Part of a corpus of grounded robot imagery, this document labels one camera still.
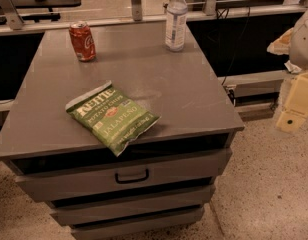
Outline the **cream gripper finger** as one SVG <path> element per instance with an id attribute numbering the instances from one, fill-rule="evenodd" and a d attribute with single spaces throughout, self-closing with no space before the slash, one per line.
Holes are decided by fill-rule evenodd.
<path id="1" fill-rule="evenodd" d="M 299 115 L 283 111 L 276 122 L 276 128 L 282 132 L 295 132 L 304 122 L 305 119 Z"/>

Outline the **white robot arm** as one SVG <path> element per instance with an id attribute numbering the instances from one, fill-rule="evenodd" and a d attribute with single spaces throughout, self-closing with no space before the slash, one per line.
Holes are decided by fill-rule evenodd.
<path id="1" fill-rule="evenodd" d="M 267 47 L 276 55 L 288 55 L 286 66 L 300 69 L 291 80 L 281 87 L 278 118 L 275 128 L 285 133 L 298 130 L 308 118 L 308 9 L 294 27 L 287 30 Z"/>

